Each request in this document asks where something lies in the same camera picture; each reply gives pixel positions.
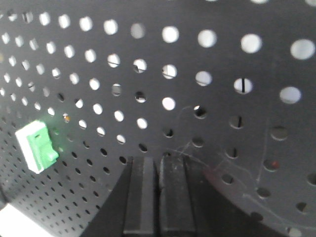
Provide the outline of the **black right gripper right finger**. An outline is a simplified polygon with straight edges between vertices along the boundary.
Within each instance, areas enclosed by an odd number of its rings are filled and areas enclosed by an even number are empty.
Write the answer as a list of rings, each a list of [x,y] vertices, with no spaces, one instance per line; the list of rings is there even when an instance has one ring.
[[[184,159],[165,157],[159,171],[159,227],[162,235],[195,235]]]

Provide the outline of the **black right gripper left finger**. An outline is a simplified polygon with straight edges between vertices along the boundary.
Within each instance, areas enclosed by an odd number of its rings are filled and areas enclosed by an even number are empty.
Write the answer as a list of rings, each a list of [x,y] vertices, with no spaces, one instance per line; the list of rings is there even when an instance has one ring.
[[[123,234],[155,234],[155,165],[151,158],[133,159]]]

